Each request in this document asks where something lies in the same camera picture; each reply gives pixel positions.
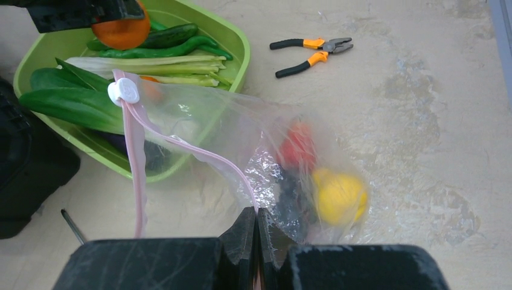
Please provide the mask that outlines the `orange green mango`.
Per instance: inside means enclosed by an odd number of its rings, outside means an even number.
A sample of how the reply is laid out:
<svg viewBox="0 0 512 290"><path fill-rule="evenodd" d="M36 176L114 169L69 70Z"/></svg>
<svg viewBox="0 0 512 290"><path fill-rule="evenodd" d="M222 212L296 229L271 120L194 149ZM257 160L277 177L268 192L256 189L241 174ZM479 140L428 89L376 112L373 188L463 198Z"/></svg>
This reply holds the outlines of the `orange green mango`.
<svg viewBox="0 0 512 290"><path fill-rule="evenodd" d="M160 88L160 81L151 76L140 76L145 96L154 103L159 103L164 99L164 94Z"/></svg>

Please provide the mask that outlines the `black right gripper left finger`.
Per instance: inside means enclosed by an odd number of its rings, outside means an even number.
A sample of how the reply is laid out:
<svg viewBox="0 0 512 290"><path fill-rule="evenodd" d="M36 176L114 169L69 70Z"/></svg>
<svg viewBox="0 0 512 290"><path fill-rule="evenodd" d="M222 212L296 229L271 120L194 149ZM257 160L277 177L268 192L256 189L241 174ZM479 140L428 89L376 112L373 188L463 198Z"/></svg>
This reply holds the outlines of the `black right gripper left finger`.
<svg viewBox="0 0 512 290"><path fill-rule="evenodd" d="M54 289L251 289L256 214L219 237L95 240L67 261Z"/></svg>

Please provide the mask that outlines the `orange fruit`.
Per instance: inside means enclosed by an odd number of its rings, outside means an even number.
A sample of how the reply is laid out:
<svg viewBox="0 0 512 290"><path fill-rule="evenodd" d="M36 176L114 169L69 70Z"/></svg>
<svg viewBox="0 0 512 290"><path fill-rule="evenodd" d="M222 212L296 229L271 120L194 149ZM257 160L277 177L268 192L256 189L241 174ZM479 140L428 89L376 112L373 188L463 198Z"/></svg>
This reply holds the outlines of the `orange fruit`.
<svg viewBox="0 0 512 290"><path fill-rule="evenodd" d="M109 48L128 50L141 45L150 33L150 19L146 7L137 1L144 12L143 19L123 19L93 24L91 29L97 39Z"/></svg>

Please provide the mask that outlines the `clear zip top bag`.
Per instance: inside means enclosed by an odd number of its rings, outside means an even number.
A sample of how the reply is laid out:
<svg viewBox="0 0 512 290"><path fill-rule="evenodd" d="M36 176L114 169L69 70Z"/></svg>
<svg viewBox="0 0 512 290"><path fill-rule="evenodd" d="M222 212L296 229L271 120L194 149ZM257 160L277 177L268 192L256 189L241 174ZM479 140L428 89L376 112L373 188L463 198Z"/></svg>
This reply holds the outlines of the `clear zip top bag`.
<svg viewBox="0 0 512 290"><path fill-rule="evenodd" d="M327 124L298 106L269 103L260 98L213 88L160 83L164 99L149 100L139 75L116 69L108 86L112 102L123 112L127 154L136 196L136 235L142 236L147 224L145 142L155 143L173 153L191 155L208 164L228 182L241 202L250 202L256 214L265 208L283 231L276 203L280 192L276 182L277 153L287 131L297 121L309 125L317 162L310 172L296 170L303 190L309 194L316 221L307 239L298 245L334 245L365 215L348 225L330 225L317 212L316 186L312 172L326 168L360 178L360 172L334 142Z"/></svg>

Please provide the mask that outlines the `yellow pear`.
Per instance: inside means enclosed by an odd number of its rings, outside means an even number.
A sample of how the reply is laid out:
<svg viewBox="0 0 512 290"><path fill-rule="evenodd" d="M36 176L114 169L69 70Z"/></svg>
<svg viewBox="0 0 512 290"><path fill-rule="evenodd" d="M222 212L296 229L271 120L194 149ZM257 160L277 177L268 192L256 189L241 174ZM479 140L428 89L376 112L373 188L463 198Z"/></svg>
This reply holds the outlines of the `yellow pear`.
<svg viewBox="0 0 512 290"><path fill-rule="evenodd" d="M330 225L357 222L368 203L366 185L357 176L337 173L326 168L312 172L316 186L316 207L319 217Z"/></svg>

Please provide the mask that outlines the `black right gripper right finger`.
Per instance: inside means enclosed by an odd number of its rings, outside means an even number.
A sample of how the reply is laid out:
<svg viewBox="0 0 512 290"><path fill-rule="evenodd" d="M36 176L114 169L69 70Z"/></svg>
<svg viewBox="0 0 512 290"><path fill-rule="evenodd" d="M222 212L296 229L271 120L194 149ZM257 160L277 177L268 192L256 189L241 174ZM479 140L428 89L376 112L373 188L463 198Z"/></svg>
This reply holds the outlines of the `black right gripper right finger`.
<svg viewBox="0 0 512 290"><path fill-rule="evenodd" d="M298 245L267 209L257 215L262 289L448 289L434 258L415 245Z"/></svg>

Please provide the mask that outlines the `red strawberry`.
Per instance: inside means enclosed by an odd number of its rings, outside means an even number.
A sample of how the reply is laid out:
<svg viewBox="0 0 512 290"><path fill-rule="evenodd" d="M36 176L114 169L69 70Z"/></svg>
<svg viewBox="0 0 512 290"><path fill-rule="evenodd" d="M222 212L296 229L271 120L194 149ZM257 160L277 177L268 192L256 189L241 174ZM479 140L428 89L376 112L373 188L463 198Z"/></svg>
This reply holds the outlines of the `red strawberry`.
<svg viewBox="0 0 512 290"><path fill-rule="evenodd" d="M284 141L278 148L276 159L284 169L310 172L315 168L317 155L308 124L297 121L289 127Z"/></svg>

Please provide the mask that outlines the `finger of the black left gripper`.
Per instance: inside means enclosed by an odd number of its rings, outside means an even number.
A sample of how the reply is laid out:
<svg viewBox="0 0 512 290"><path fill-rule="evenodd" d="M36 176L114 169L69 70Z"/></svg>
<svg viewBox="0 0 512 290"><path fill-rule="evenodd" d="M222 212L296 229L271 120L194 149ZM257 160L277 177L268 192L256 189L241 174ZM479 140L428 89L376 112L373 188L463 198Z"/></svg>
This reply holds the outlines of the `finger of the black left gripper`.
<svg viewBox="0 0 512 290"><path fill-rule="evenodd" d="M89 28L109 21L144 19L144 10L137 1L33 0L1 1L1 5L26 9L40 33Z"/></svg>

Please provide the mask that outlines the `black grape bunch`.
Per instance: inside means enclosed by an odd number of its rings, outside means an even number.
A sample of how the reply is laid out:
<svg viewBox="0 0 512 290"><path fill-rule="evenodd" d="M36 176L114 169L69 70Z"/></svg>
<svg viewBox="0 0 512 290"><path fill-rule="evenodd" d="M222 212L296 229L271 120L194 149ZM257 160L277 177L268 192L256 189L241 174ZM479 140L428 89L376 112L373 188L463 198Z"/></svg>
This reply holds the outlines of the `black grape bunch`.
<svg viewBox="0 0 512 290"><path fill-rule="evenodd" d="M303 242L307 239L311 224L316 221L309 194L304 192L296 170L286 170L278 166L276 182L280 188L276 211L282 229L292 239Z"/></svg>

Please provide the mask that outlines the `green bok choy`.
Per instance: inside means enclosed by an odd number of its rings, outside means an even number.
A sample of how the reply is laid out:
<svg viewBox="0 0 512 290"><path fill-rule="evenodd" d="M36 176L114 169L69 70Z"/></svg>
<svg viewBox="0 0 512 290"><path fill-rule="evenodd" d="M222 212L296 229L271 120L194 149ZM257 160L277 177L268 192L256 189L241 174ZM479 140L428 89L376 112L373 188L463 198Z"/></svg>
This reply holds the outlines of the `green bok choy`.
<svg viewBox="0 0 512 290"><path fill-rule="evenodd" d="M112 81L62 59L55 61L58 67L31 74L31 91L19 97L21 105L87 129L122 135L122 110L107 93Z"/></svg>

